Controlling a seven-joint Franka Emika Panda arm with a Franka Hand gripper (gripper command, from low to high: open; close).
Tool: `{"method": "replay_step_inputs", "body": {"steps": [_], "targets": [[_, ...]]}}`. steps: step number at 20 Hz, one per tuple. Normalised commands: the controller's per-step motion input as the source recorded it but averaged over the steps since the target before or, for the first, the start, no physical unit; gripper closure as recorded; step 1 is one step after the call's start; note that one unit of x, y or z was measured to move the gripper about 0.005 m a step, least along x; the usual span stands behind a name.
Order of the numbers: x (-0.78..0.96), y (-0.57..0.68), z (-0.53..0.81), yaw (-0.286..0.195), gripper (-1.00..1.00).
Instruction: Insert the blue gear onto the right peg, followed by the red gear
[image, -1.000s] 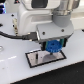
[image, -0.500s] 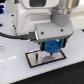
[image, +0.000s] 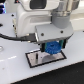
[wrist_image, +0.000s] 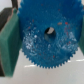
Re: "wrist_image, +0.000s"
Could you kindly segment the gripper green padded right finger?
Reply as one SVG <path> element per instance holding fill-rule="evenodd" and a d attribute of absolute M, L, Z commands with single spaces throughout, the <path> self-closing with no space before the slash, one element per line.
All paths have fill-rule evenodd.
<path fill-rule="evenodd" d="M 79 47 L 84 56 L 84 24 L 82 25 L 82 30 L 80 34 Z"/>

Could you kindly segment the gripper green padded left finger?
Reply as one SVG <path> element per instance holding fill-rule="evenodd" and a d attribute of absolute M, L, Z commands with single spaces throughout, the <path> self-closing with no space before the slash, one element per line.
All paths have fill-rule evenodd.
<path fill-rule="evenodd" d="M 17 10 L 4 8 L 0 12 L 0 76 L 12 76 L 21 48 Z"/>

